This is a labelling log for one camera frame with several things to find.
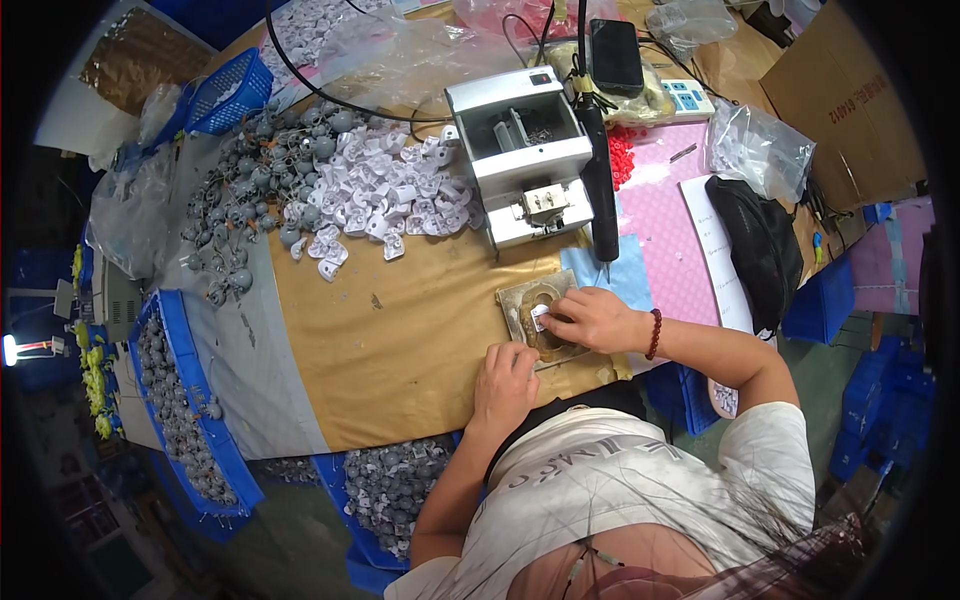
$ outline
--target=woman's right hand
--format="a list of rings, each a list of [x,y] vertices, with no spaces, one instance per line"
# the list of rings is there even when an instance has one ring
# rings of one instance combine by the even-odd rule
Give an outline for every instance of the woman's right hand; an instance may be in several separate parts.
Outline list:
[[[554,315],[564,315],[573,323]],[[539,321],[557,337],[601,354],[646,352],[653,332],[650,313],[631,310],[616,294],[597,287],[567,290]]]

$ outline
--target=power strip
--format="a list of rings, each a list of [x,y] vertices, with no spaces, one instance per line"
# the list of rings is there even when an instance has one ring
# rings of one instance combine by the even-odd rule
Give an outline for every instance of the power strip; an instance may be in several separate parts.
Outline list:
[[[713,114],[713,104],[696,80],[664,79],[660,80],[660,83],[677,107],[677,113],[670,119],[669,123],[694,123],[709,120]]]

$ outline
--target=yellow-green plastic toy part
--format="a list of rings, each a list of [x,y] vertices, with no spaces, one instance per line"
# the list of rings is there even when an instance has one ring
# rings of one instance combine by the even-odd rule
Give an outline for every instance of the yellow-green plastic toy part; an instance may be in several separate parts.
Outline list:
[[[90,369],[93,371],[102,362],[104,362],[104,347],[94,346],[90,349],[90,352],[86,354],[86,364],[89,365]]]
[[[77,249],[73,251],[73,264],[70,265],[70,274],[73,276],[73,291],[80,289],[80,271],[84,269],[84,249],[77,244]]]
[[[86,323],[77,321],[73,325],[73,334],[77,336],[77,346],[80,348],[90,348],[90,332],[86,328]]]
[[[96,390],[87,389],[87,395],[90,398],[90,416],[93,417],[104,410],[107,401],[104,399],[103,393]]]
[[[93,426],[104,440],[109,438],[110,434],[113,433],[113,427],[110,426],[110,419],[108,419],[106,415],[97,415],[97,418],[93,420]]]

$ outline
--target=blue cloth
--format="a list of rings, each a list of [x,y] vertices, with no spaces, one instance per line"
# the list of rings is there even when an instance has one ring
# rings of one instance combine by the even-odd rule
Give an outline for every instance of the blue cloth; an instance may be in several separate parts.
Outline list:
[[[580,287],[591,285],[610,290],[634,310],[654,307],[643,250],[635,233],[620,236],[620,257],[610,265],[610,283],[606,269],[593,258],[593,248],[562,248],[560,264],[564,269],[573,270]]]

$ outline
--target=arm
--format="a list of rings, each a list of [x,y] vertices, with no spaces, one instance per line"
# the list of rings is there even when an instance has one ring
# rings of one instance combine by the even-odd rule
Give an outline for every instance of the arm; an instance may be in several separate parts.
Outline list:
[[[536,350],[520,342],[487,348],[473,389],[473,417],[420,509],[410,540],[411,568],[441,556],[459,557],[463,552],[487,466],[534,407],[540,387],[533,373],[538,358]]]
[[[570,342],[602,354],[650,350],[653,315],[631,310],[613,292],[594,287],[569,290],[550,312],[573,323],[541,315],[540,324]],[[738,390],[738,414],[766,402],[800,406],[790,370],[777,351],[742,331],[663,319],[657,356]]]

